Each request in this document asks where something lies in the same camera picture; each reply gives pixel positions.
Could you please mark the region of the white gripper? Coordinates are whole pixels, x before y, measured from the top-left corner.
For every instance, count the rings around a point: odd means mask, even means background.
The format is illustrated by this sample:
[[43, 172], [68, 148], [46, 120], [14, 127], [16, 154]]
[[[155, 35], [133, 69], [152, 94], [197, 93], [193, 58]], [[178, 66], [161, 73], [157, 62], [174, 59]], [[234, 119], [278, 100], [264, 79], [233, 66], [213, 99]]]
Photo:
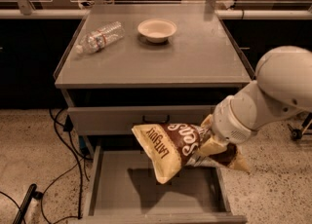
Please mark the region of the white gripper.
[[196, 155], [207, 157], [224, 152], [228, 143], [241, 144], [256, 135], [256, 131], [245, 127], [235, 116], [231, 103], [234, 96], [230, 95], [220, 102], [201, 123], [203, 129], [212, 127], [215, 136], [211, 136], [195, 152]]

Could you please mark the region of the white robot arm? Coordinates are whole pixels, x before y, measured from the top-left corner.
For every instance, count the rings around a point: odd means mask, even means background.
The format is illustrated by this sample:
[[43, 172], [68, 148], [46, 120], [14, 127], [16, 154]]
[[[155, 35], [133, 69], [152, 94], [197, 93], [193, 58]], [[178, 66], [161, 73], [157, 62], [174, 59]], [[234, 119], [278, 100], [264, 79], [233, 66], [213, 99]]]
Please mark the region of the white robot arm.
[[259, 60], [254, 75], [202, 123], [210, 136], [198, 155], [222, 153], [229, 144], [246, 142], [267, 124], [312, 110], [312, 52], [295, 46], [275, 48]]

